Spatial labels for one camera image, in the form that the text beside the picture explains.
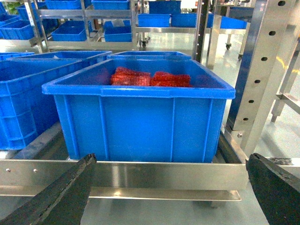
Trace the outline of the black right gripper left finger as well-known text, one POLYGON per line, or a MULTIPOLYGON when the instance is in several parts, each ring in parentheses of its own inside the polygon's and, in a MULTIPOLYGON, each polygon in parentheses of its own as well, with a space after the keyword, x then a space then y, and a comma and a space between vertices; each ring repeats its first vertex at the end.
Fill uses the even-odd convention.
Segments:
POLYGON ((96 165, 88 154, 28 202, 2 219, 2 225, 79 225, 96 165))

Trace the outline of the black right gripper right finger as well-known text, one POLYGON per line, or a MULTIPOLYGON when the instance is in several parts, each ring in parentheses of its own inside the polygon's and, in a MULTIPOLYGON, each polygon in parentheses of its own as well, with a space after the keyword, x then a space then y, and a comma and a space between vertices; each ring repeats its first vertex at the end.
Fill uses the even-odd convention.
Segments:
POLYGON ((255 197, 270 225, 300 223, 300 179, 260 154, 250 155, 246 170, 255 197))

